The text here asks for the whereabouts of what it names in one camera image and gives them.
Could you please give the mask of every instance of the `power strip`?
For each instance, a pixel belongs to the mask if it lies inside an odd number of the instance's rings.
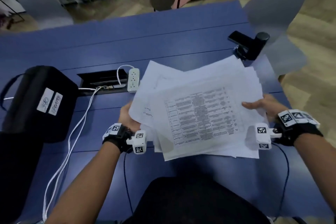
[[[139,88],[140,82],[140,70],[138,68],[132,68],[128,72],[127,91],[129,93],[135,93]]]

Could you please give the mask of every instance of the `person's left arm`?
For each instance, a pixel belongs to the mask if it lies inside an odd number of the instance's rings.
[[[140,129],[140,123],[129,116],[130,106],[131,103],[121,108],[118,122],[135,132]],[[119,148],[105,142],[63,193],[45,223],[94,223],[110,189],[119,157]]]

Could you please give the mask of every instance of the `black case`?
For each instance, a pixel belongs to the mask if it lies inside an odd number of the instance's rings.
[[[11,79],[0,94],[1,107],[6,92],[18,77]],[[48,99],[46,112],[41,112],[37,106],[46,88],[54,93]],[[63,97],[58,102],[57,114],[52,115],[48,110],[56,93]],[[78,86],[54,67],[36,66],[23,74],[0,132],[1,224],[13,222],[21,215],[43,143],[66,138],[77,96]]]

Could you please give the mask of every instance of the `wooden floor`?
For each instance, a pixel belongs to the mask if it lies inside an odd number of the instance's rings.
[[[202,5],[227,0],[196,0],[185,5]],[[239,0],[245,5],[249,0]],[[149,0],[99,0],[70,5],[76,23],[88,20],[151,13]],[[11,31],[31,31],[37,27],[28,15]],[[309,112],[321,123],[321,131],[336,147],[336,0],[306,0],[288,29],[290,40],[308,57],[300,71],[287,74],[282,86],[293,108]],[[277,223],[295,223],[279,219]],[[309,223],[332,223],[309,219]]]

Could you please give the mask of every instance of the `stack of paper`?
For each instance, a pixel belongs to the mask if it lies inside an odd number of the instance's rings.
[[[267,122],[266,115],[241,102],[261,98],[253,67],[235,56],[187,72],[150,61],[129,114],[165,160],[196,154],[259,158],[254,124]]]

